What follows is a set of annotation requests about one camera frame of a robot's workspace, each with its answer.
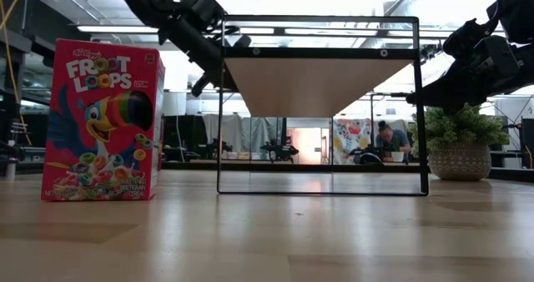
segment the potted plant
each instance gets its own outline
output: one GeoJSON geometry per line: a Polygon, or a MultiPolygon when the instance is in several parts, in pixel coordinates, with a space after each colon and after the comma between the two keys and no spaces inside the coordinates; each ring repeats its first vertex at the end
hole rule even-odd
{"type": "MultiPolygon", "coordinates": [[[[489,146],[508,144],[500,118],[480,114],[480,106],[466,106],[458,113],[441,108],[425,112],[426,148],[431,172],[440,179],[478,181],[490,174],[489,146]]],[[[417,124],[410,127],[412,152],[419,153],[417,124]]]]}

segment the toucan cartoon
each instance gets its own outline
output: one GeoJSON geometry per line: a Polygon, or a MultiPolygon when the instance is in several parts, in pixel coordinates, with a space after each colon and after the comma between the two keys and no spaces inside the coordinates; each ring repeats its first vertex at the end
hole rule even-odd
{"type": "MultiPolygon", "coordinates": [[[[59,108],[51,110],[49,116],[48,140],[56,149],[69,149],[76,157],[85,153],[94,153],[108,157],[105,144],[112,140],[113,131],[121,127],[137,126],[148,131],[153,122],[153,107],[146,93],[127,91],[114,97],[106,97],[88,106],[79,100],[78,108],[84,108],[85,128],[95,139],[92,148],[87,148],[79,136],[78,122],[70,111],[67,101],[67,86],[63,86],[58,95],[59,108]]],[[[133,159],[135,142],[120,155],[125,163],[133,159]]]]}

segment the rectangular frame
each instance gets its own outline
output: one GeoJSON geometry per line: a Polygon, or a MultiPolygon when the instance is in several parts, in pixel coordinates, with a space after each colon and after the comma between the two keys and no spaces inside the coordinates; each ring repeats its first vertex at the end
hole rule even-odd
{"type": "MultiPolygon", "coordinates": [[[[351,23],[411,23],[413,49],[390,49],[384,55],[384,49],[378,48],[261,48],[262,58],[373,58],[373,59],[406,59],[413,61],[415,75],[416,91],[416,118],[419,139],[419,156],[420,156],[420,192],[416,193],[340,193],[340,192],[280,192],[280,191],[222,191],[220,189],[220,179],[222,170],[232,170],[232,164],[223,164],[222,155],[222,122],[223,122],[223,103],[224,103],[224,60],[225,58],[254,58],[257,52],[254,48],[227,48],[221,46],[221,87],[219,90],[219,153],[217,154],[217,192],[219,194],[274,194],[274,195],[382,195],[382,196],[427,196],[429,194],[429,169],[426,160],[426,133],[425,133],[425,113],[423,106],[423,86],[421,76],[421,59],[419,53],[419,18],[416,17],[336,17],[336,16],[279,16],[279,15],[227,15],[222,22],[222,38],[226,22],[351,22],[351,23]]],[[[243,164],[243,170],[246,168],[250,172],[331,172],[331,173],[385,173],[385,172],[412,172],[412,170],[384,169],[376,166],[342,166],[339,165],[280,165],[273,166],[270,164],[243,164]]]]}

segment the froot loops cereal box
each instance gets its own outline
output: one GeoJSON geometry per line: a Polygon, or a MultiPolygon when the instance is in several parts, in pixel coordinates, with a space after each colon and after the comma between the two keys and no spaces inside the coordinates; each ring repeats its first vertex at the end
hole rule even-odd
{"type": "Polygon", "coordinates": [[[159,52],[58,40],[42,199],[150,199],[164,97],[159,52]]]}

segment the person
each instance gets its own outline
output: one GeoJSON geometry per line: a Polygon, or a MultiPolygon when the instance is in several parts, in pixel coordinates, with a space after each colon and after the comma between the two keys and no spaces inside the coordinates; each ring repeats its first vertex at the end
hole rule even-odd
{"type": "Polygon", "coordinates": [[[408,136],[404,131],[393,129],[385,121],[378,123],[378,135],[376,135],[376,147],[384,148],[385,151],[403,152],[405,159],[411,151],[408,136]]]}

